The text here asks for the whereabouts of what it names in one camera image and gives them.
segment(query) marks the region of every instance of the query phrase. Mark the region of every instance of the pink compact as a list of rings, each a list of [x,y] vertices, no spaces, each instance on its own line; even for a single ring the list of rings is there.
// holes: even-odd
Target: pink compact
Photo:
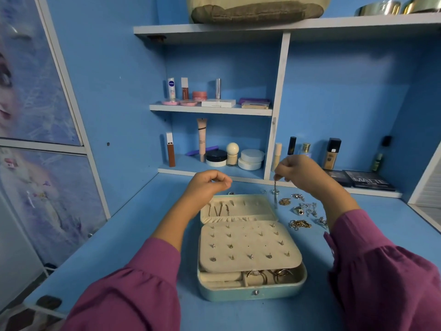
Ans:
[[[163,105],[178,105],[179,101],[173,100],[173,101],[162,101]]]
[[[194,91],[193,93],[193,100],[195,101],[205,101],[208,97],[207,97],[207,92],[198,92],[198,91]]]
[[[182,100],[182,101],[180,102],[180,104],[181,104],[181,105],[186,105],[186,106],[195,106],[195,105],[198,104],[198,102],[195,101],[195,100]]]

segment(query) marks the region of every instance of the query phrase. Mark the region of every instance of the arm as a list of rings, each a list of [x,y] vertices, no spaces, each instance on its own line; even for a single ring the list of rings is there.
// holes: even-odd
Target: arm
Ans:
[[[323,203],[334,254],[329,281],[349,330],[441,330],[435,265],[394,245],[310,158],[290,156],[275,171]]]
[[[176,277],[184,230],[213,195],[228,189],[231,182],[215,170],[196,174],[133,259],[86,289],[63,331],[179,330]]]

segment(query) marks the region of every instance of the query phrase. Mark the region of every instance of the blue desk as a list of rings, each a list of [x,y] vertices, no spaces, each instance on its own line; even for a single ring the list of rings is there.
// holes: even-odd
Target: blue desk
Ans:
[[[57,312],[67,314],[89,284],[123,267],[152,233],[169,207],[184,191],[190,177],[158,174],[136,194],[109,222],[75,252],[58,270],[25,300],[35,305],[43,295],[63,300]],[[233,182],[235,194],[256,194],[271,186]],[[280,197],[289,197],[298,189],[279,187]],[[314,199],[303,193],[306,202]],[[354,195],[359,205],[378,227],[397,245],[420,254],[441,268],[441,235],[411,208],[398,199]],[[288,225],[298,219],[292,206],[278,206],[278,216]],[[319,215],[323,208],[317,207]],[[196,279],[199,218],[193,219],[185,233],[179,269],[178,294],[182,311],[182,330],[343,330],[337,305],[326,275],[333,258],[323,239],[324,229],[289,229],[299,246],[308,270],[308,279],[300,295],[289,299],[208,302],[201,298]]]

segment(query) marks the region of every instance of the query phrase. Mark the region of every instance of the hand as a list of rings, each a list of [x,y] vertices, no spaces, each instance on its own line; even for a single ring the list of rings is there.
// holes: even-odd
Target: hand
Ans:
[[[214,194],[225,191],[231,187],[233,180],[215,169],[196,173],[189,182],[180,201],[185,201],[189,205],[189,211],[192,217],[213,198]]]
[[[284,177],[285,181],[292,181],[315,198],[321,189],[336,183],[314,160],[302,154],[286,157],[276,167],[275,173],[274,180]]]

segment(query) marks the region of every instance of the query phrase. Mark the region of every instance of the left hand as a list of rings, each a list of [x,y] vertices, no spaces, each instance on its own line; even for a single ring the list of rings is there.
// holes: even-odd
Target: left hand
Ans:
[[[232,182],[233,180],[228,175],[215,169],[196,173],[182,194],[180,201],[184,201],[190,206],[192,216],[195,217],[210,202],[214,194],[229,189]]]

